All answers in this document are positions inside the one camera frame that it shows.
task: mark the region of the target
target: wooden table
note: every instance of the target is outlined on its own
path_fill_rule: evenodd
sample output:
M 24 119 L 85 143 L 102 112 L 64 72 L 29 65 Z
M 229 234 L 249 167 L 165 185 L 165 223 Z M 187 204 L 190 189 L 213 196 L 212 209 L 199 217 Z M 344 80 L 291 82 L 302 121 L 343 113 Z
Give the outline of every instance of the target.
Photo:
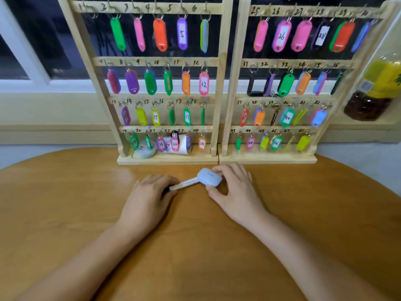
M 0 299 L 11 300 L 117 220 L 137 179 L 201 166 L 118 166 L 115 148 L 49 153 L 0 171 Z M 401 299 L 401 199 L 325 157 L 248 165 L 270 212 L 382 292 Z M 202 185 L 114 270 L 96 300 L 305 300 L 270 251 Z

